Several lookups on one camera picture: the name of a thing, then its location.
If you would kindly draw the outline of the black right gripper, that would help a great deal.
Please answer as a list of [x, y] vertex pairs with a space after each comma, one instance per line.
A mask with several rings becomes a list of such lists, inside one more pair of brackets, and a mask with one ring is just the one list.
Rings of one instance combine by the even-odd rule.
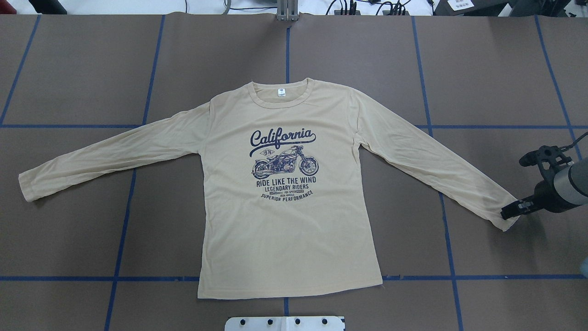
[[549, 212], [565, 212], [571, 209], [571, 204], [563, 199], [556, 189], [545, 180], [535, 186], [532, 199], [517, 200], [504, 206], [500, 215], [503, 220], [527, 215], [538, 210], [547, 210]]

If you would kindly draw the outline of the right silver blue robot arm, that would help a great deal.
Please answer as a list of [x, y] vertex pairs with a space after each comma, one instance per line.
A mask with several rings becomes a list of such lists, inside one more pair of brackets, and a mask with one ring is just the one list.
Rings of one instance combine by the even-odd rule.
[[534, 193], [501, 209], [502, 219], [531, 214], [538, 210], [565, 212], [588, 203], [587, 161], [545, 169], [539, 165], [543, 180]]

